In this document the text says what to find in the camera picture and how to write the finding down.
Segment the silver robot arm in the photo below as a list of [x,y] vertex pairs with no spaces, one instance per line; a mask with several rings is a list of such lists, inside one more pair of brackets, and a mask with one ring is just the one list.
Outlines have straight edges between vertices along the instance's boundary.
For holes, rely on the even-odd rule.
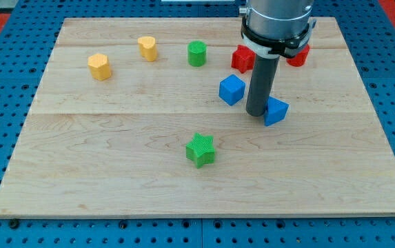
[[265,59],[293,58],[312,35],[314,0],[247,0],[241,22],[244,44]]

